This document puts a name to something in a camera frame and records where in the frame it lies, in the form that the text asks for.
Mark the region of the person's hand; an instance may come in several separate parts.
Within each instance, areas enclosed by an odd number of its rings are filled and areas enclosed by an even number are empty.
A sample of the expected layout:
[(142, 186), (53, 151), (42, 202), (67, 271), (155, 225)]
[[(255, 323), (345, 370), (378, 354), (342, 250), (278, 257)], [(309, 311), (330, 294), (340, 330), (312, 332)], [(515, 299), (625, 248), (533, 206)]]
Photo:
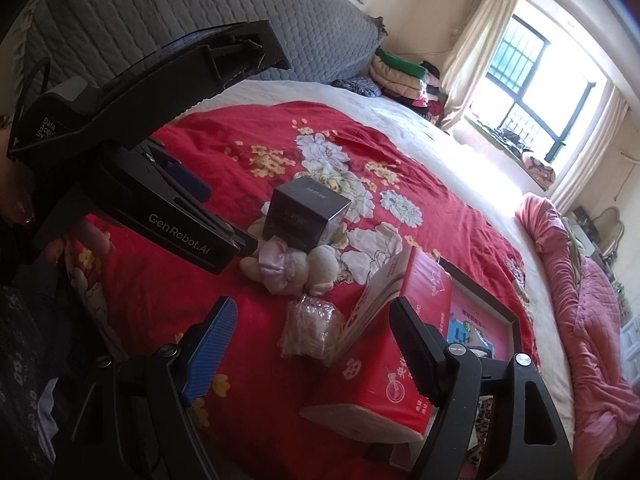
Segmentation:
[(29, 196), (17, 188), (1, 193), (1, 253), (23, 261), (62, 255), (68, 238), (99, 256), (114, 250), (111, 240), (74, 207)]

